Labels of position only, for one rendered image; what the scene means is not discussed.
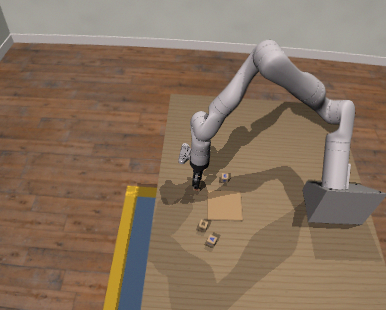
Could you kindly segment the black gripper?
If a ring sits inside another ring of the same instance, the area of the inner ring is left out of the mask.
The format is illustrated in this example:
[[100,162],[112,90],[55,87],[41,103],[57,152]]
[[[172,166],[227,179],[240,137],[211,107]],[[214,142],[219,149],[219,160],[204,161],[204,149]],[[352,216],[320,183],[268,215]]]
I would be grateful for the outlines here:
[[[209,162],[206,165],[197,166],[197,165],[193,164],[190,160],[190,166],[193,168],[192,186],[194,189],[199,189],[199,184],[200,184],[200,180],[202,179],[203,170],[205,170],[209,166]],[[200,175],[199,175],[199,173],[200,173]],[[200,176],[200,177],[198,177],[198,176]]]

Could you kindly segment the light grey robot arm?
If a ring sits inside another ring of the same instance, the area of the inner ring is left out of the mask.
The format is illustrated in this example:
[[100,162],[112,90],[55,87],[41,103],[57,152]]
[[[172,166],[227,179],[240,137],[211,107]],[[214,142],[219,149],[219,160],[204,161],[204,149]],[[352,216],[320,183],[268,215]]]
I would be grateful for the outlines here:
[[203,166],[209,162],[210,139],[216,135],[225,118],[240,104],[258,72],[285,88],[327,123],[339,124],[336,131],[326,135],[321,186],[348,189],[351,168],[350,143],[355,119],[354,103],[351,100],[326,98],[323,83],[312,74],[300,71],[273,40],[262,41],[253,49],[231,82],[210,103],[209,114],[199,111],[192,116],[191,148],[187,143],[182,144],[179,164],[191,160],[193,164]]

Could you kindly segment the tan square mat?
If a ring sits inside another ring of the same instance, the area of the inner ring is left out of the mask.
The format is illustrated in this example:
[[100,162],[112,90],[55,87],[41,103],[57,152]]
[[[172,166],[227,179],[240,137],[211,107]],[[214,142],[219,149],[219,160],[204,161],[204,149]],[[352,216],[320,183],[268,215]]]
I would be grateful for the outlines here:
[[207,190],[207,220],[243,221],[240,191]]

